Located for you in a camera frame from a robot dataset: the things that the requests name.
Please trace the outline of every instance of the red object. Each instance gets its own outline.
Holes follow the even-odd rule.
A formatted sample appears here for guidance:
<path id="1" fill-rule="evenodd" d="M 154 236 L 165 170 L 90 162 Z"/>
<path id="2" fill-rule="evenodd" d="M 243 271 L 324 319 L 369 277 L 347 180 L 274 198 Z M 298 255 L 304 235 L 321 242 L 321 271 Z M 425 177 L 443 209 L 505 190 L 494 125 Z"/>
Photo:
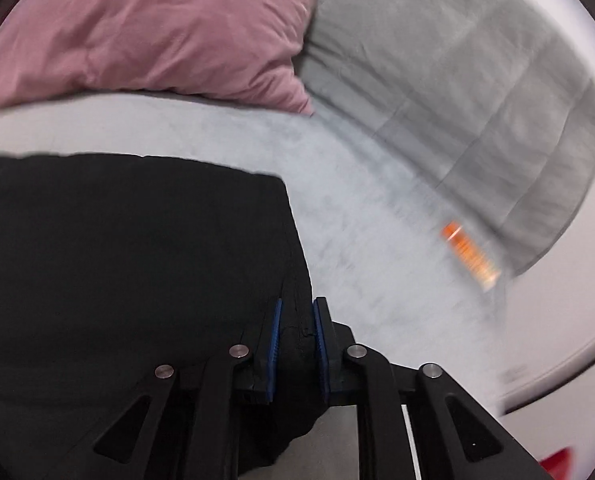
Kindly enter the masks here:
<path id="1" fill-rule="evenodd" d="M 571 468 L 573 467 L 573 452 L 570 447 L 565 447 L 549 458 L 542 460 L 540 466 L 546 469 L 546 472 L 554 480 L 569 480 Z"/>

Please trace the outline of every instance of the pillowcase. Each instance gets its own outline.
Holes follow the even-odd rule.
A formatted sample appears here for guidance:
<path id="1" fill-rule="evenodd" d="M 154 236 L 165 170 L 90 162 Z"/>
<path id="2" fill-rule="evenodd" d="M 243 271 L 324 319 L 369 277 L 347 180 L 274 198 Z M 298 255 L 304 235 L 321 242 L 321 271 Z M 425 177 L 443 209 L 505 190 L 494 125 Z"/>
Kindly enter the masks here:
<path id="1" fill-rule="evenodd" d="M 0 27 L 0 107 L 170 90 L 311 113 L 291 58 L 315 0 L 21 0 Z"/>

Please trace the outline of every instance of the orange object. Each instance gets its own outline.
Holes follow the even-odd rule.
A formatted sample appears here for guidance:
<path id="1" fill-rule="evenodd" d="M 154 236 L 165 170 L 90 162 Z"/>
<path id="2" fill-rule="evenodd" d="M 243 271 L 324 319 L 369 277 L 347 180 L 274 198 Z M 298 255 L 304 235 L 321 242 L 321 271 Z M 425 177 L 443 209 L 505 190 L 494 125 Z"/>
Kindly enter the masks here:
<path id="1" fill-rule="evenodd" d="M 464 232 L 464 229 L 457 222 L 451 222 L 442 229 L 442 235 L 447 239 L 457 257 L 465 264 L 466 268 L 482 285 L 484 290 L 493 288 L 500 270 L 487 258 L 484 252 Z"/>

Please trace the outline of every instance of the black cloth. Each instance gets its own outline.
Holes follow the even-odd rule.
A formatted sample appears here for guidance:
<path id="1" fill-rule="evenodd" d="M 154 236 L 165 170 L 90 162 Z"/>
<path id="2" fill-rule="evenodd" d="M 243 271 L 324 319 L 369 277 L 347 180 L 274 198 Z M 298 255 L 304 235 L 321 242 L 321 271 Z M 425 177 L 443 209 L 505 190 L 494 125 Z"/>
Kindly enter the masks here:
<path id="1" fill-rule="evenodd" d="M 284 183 L 177 158 L 0 157 L 0 463 L 42 478 L 143 376 L 228 348 L 279 297 L 276 399 L 244 417 L 241 470 L 324 412 Z"/>

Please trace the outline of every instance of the gray blanket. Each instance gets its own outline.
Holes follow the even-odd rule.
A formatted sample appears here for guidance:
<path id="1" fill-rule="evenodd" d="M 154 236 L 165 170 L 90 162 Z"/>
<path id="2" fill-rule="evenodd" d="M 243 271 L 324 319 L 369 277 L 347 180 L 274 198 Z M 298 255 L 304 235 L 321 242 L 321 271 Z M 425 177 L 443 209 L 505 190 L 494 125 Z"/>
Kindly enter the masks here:
<path id="1" fill-rule="evenodd" d="M 516 272 L 595 174 L 595 83 L 523 0 L 319 0 L 301 77 L 478 213 Z"/>

